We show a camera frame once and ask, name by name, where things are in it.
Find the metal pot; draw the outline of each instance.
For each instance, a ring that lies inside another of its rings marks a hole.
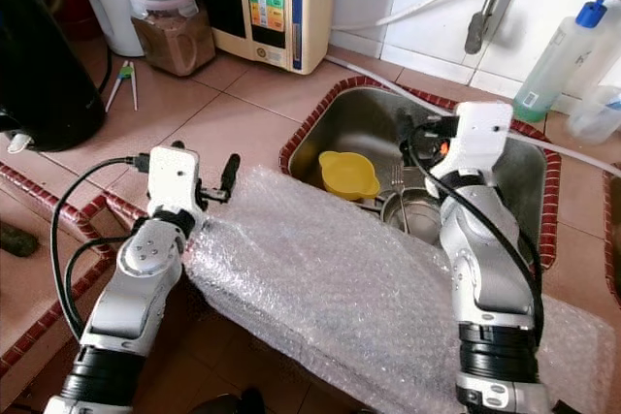
[[[404,190],[404,205],[408,216],[409,233],[429,244],[437,244],[441,229],[440,201],[431,196],[424,188],[406,188]],[[380,194],[376,197],[374,207],[358,206],[378,214],[382,222],[398,230],[404,230],[404,216],[397,193],[385,192]]]

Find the cable connector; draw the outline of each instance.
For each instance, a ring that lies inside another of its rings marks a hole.
[[[136,167],[138,172],[141,174],[148,174],[148,166],[149,166],[150,156],[148,154],[140,153],[134,157],[132,157],[131,164]]]

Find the black kettle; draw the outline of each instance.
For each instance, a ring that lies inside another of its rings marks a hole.
[[[58,151],[91,137],[105,111],[43,0],[0,0],[0,132],[10,150]]]

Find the container lid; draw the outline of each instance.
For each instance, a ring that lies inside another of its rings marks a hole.
[[[585,28],[595,28],[607,10],[604,6],[604,0],[587,2],[575,18],[575,22]]]
[[[188,4],[195,4],[196,0],[129,0],[137,10],[162,12],[182,9]]]

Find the bubble wrap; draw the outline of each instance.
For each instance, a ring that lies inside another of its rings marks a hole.
[[[219,312],[384,413],[457,413],[457,324],[444,253],[292,177],[240,172],[185,266]],[[544,299],[552,400],[605,410],[614,333]]]

